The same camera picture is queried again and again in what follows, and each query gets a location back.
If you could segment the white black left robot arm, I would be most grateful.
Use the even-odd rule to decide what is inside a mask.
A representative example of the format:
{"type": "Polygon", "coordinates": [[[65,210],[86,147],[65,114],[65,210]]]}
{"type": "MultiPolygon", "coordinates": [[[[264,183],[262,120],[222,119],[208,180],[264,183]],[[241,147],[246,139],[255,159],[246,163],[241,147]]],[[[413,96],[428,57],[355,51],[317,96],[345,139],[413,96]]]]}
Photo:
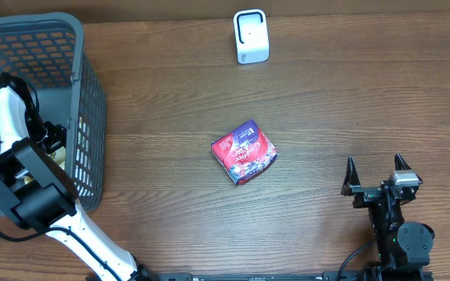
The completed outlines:
{"type": "Polygon", "coordinates": [[[69,248],[96,280],[154,280],[116,245],[82,207],[77,188],[52,153],[66,146],[66,128],[42,120],[36,90],[0,74],[0,209],[25,237],[0,230],[0,238],[25,242],[46,235],[69,248]]]}

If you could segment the yellow snack bag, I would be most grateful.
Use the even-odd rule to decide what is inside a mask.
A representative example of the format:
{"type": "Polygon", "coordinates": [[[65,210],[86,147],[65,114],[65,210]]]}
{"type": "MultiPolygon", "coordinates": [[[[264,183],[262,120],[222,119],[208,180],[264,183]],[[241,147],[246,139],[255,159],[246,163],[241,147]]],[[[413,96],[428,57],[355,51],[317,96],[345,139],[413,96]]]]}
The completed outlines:
{"type": "Polygon", "coordinates": [[[50,154],[50,158],[61,168],[65,169],[66,149],[61,147],[50,154]]]}

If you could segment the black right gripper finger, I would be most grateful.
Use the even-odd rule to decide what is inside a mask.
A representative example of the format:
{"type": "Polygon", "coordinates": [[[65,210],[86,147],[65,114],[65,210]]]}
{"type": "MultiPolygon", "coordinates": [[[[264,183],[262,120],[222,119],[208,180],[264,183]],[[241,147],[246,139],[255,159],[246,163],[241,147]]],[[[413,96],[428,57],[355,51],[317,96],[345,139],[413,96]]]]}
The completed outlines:
{"type": "Polygon", "coordinates": [[[345,179],[341,188],[341,195],[352,196],[360,187],[361,183],[359,181],[353,157],[349,156],[347,159],[345,179]]]}
{"type": "Polygon", "coordinates": [[[411,170],[410,166],[407,164],[405,159],[399,153],[397,153],[395,155],[394,161],[395,161],[395,170],[396,171],[411,170]]]}

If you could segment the red purple pad package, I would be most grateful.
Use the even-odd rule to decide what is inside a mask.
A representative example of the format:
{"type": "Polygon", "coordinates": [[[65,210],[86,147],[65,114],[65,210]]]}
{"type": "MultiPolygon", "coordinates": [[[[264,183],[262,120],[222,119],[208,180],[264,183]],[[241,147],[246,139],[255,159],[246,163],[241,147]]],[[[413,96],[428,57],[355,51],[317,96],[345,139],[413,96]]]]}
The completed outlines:
{"type": "Polygon", "coordinates": [[[258,176],[278,156],[277,149],[253,119],[212,142],[211,151],[236,185],[258,176]]]}

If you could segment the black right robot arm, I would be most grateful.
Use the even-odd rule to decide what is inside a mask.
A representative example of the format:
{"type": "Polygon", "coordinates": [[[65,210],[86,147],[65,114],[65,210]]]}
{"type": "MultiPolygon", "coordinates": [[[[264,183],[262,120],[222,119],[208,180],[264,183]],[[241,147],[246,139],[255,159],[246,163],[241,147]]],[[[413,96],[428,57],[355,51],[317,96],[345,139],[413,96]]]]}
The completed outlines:
{"type": "Polygon", "coordinates": [[[402,206],[415,200],[423,180],[395,155],[395,170],[377,187],[363,187],[352,157],[348,157],[341,195],[352,196],[354,208],[368,210],[374,239],[352,252],[341,264],[336,280],[432,280],[423,268],[430,264],[435,233],[419,222],[406,222],[402,206]],[[378,261],[358,272],[347,272],[346,265],[359,253],[375,245],[378,261]]]}

